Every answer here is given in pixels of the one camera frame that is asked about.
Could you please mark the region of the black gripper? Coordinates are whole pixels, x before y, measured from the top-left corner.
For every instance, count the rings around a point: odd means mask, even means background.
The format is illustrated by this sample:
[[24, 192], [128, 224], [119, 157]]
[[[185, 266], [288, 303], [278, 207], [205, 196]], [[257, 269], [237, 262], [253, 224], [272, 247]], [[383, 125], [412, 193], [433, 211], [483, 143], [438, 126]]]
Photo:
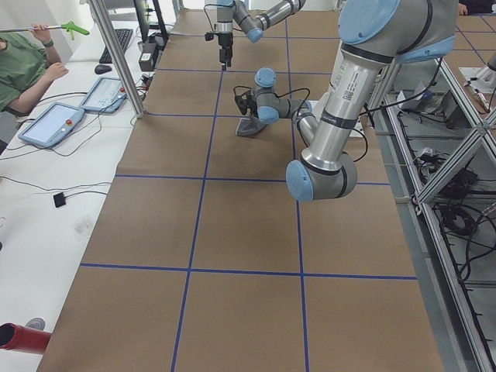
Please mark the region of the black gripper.
[[223, 70], [232, 66], [233, 58], [233, 33], [221, 33], [209, 31], [205, 33], [205, 40], [212, 41], [214, 36], [218, 37], [219, 44], [219, 62]]
[[235, 94], [234, 101], [242, 115], [257, 117], [257, 102], [252, 91]]

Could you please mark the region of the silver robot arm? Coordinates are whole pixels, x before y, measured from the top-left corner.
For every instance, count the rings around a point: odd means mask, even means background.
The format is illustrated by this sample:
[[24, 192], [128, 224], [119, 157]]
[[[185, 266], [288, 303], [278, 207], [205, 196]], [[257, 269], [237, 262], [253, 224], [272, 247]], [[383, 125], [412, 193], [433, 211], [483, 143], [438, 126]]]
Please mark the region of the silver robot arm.
[[205, 33], [205, 40], [212, 41], [216, 36], [219, 44], [219, 63], [223, 71], [231, 67], [233, 58], [234, 24], [239, 31], [255, 43], [270, 27], [301, 11], [305, 0], [279, 1], [275, 6], [258, 14], [251, 15], [244, 1], [214, 1], [204, 5], [204, 13], [211, 29]]
[[277, 96], [275, 73], [258, 70], [248, 102], [250, 110], [236, 129], [252, 136], [279, 119], [291, 119], [307, 146], [286, 169], [286, 183], [300, 202], [341, 198], [357, 183], [357, 169], [344, 146], [383, 67], [447, 55], [455, 40], [456, 1], [348, 1], [338, 30], [340, 52], [329, 90], [316, 106]]

